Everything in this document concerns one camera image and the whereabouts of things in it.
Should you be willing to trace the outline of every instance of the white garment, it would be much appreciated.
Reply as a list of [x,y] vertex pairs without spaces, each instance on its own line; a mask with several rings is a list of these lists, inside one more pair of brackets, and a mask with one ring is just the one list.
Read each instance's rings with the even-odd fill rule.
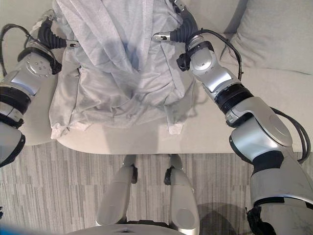
[[128,128],[164,116],[169,132],[179,134],[192,106],[193,78],[182,78],[172,43],[151,41],[178,27],[171,3],[56,0],[53,6],[67,38],[81,47],[64,52],[49,111],[51,138],[68,128]]

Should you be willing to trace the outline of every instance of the white sofa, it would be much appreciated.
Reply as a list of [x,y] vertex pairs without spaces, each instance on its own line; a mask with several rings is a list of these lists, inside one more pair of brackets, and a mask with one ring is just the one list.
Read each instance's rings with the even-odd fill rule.
[[[38,1],[39,6],[48,1]],[[226,33],[231,37],[240,23],[247,0],[184,1],[199,27]],[[214,36],[206,36],[219,58],[224,44]],[[237,74],[237,66],[221,63]],[[313,137],[313,76],[288,70],[243,67],[243,84],[255,96],[298,120]],[[47,81],[25,115],[21,130],[27,145],[51,141],[48,109],[57,78]],[[225,124],[223,113],[209,99],[201,85],[196,85],[197,99],[182,133],[170,135],[165,119],[159,119],[130,129],[108,128],[94,124],[86,131],[70,130],[57,141],[71,149],[98,154],[155,153],[230,153],[228,137],[232,128]],[[294,139],[294,150],[301,151],[296,130],[288,123]]]

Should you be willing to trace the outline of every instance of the fabric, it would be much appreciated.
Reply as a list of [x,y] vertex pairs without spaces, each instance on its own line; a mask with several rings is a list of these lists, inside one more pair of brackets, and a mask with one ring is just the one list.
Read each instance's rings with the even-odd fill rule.
[[[161,117],[171,134],[180,133],[193,78],[181,78],[173,44],[151,41],[154,33],[178,27],[171,3],[56,0],[54,10],[67,38],[81,47],[64,52],[49,111],[51,138],[94,123],[129,128]],[[180,105],[183,97],[189,102]]]
[[[312,12],[312,0],[250,0],[231,39],[243,64],[313,74]],[[237,62],[229,49],[222,61]]]

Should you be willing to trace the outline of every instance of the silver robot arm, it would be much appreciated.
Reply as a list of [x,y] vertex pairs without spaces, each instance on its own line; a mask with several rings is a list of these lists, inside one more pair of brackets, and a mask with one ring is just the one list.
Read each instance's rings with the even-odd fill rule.
[[[178,3],[181,11],[187,10],[181,1],[172,2]],[[294,158],[287,127],[261,98],[254,97],[218,63],[211,43],[201,36],[209,30],[197,33],[197,27],[190,24],[180,28],[176,32],[183,40],[172,37],[172,32],[156,33],[153,39],[186,43],[186,53],[177,60],[178,66],[182,71],[190,70],[202,82],[225,114],[226,123],[235,128],[229,137],[230,145],[254,166],[250,185],[253,209],[247,212],[251,230],[256,235],[313,234],[313,181]],[[183,34],[186,28],[187,39]]]
[[15,24],[7,24],[1,31],[1,44],[4,34],[14,27],[24,31],[28,40],[18,56],[18,64],[9,74],[4,68],[1,50],[4,79],[0,82],[0,167],[13,162],[22,150],[25,136],[18,128],[23,124],[23,115],[42,83],[53,79],[52,76],[61,70],[62,65],[50,50],[80,46],[77,41],[62,39],[51,32],[54,18],[54,11],[48,10],[35,23],[31,33]]

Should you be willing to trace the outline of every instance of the black rubber joint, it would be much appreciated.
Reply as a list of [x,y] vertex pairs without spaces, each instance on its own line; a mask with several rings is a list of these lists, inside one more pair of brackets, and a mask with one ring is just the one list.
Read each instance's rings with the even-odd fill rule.
[[64,48],[67,46],[65,39],[56,36],[51,31],[52,21],[46,19],[38,30],[38,39],[49,49]]
[[13,87],[0,87],[0,101],[11,105],[24,114],[30,104],[30,98],[20,90]]
[[250,97],[253,97],[253,95],[247,88],[241,83],[235,83],[221,91],[214,101],[217,103],[220,110],[226,114],[235,105]]
[[191,34],[198,31],[198,26],[195,21],[195,18],[192,14],[185,8],[181,15],[182,17],[182,25],[171,32],[171,41],[186,43]]

